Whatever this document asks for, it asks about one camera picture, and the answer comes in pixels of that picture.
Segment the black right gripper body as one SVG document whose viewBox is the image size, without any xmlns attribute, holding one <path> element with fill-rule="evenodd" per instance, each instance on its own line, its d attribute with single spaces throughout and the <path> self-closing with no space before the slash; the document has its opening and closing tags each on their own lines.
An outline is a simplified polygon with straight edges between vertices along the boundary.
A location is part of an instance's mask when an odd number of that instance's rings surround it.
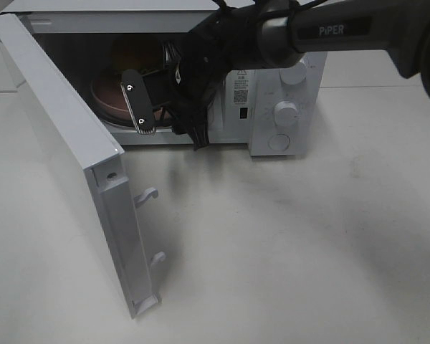
<svg viewBox="0 0 430 344">
<path fill-rule="evenodd" d="M 201 40 L 186 35 L 180 42 L 165 42 L 163 67 L 143 76 L 143 97 L 151 107 L 201 106 Z"/>
</svg>

